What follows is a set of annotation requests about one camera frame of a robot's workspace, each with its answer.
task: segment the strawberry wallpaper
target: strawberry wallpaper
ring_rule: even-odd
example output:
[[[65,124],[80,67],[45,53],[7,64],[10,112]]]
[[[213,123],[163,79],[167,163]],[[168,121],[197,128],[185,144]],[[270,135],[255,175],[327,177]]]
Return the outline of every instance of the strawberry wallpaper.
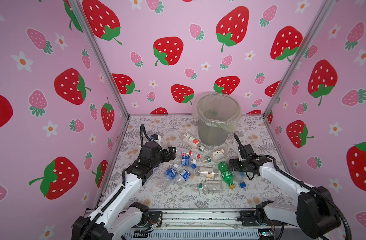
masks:
[[[68,1],[0,1],[0,239],[70,239],[95,205],[125,118],[81,31]]]
[[[154,114],[208,92],[264,111],[323,1],[80,2],[128,112]]]
[[[272,113],[293,174],[328,188],[353,239],[366,239],[365,0],[334,5]],[[345,239],[343,226],[330,234]]]

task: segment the trash can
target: trash can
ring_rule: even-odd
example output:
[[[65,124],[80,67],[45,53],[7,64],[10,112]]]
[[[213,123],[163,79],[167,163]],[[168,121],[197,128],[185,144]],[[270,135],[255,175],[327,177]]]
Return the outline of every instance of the trash can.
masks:
[[[200,140],[209,146],[219,146],[229,132],[236,131],[241,108],[229,95],[209,93],[195,102],[193,116],[199,120]]]

